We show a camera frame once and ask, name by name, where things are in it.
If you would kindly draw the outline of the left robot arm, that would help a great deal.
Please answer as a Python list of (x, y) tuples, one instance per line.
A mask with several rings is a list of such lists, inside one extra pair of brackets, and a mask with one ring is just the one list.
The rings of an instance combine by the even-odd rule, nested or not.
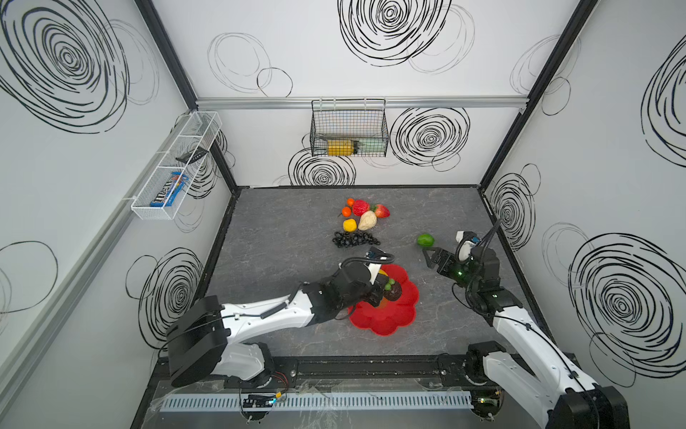
[(304, 282), (283, 297), (245, 304), (221, 304), (216, 296), (197, 301), (167, 330), (166, 348), (174, 387), (210, 375), (266, 384), (274, 372), (261, 335), (321, 325), (359, 303), (378, 306), (393, 281), (382, 266), (353, 261), (318, 282)]

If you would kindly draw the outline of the dark purple plum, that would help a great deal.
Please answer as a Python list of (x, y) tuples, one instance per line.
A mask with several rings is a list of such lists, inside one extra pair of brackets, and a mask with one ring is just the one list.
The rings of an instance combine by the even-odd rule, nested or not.
[(402, 285), (400, 283), (388, 282), (384, 286), (383, 297), (387, 301), (390, 301), (390, 302), (398, 301), (402, 297), (402, 294), (403, 294), (403, 288), (402, 288)]

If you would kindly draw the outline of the red flower shaped bowl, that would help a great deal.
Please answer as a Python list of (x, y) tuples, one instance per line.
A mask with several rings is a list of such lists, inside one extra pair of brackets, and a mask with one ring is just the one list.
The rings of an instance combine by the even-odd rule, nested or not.
[(378, 307), (361, 302), (350, 307), (348, 314), (350, 322), (358, 329), (372, 331), (378, 336), (391, 336), (398, 328), (414, 323), (420, 293), (401, 266), (384, 266), (381, 273), (394, 281), (392, 286), (399, 289), (399, 292), (392, 291), (391, 295), (398, 298), (384, 298)]

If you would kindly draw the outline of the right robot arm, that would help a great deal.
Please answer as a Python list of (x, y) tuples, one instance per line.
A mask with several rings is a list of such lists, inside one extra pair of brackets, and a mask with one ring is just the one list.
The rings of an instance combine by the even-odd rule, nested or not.
[(516, 296), (500, 284), (500, 263), (484, 242), (457, 251), (424, 248), (428, 268), (464, 291), (464, 304), (516, 350), (496, 341), (471, 344), (464, 375), (475, 385), (503, 388), (542, 428), (628, 428), (628, 404), (603, 387), (544, 334)]

